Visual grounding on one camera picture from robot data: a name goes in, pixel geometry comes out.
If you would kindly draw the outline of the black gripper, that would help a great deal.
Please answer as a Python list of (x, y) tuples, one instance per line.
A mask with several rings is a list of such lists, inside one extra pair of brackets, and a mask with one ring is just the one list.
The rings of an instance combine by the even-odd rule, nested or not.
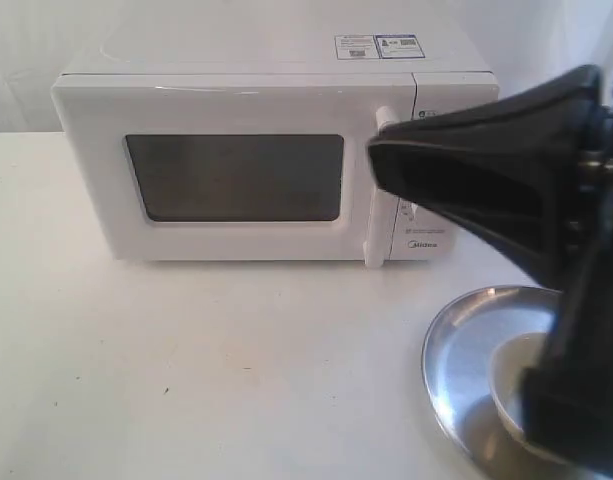
[(464, 228), (537, 284), (562, 290), (521, 381), (535, 447), (613, 478), (613, 113), (599, 157), (580, 166), (406, 142), (372, 142), (384, 191)]

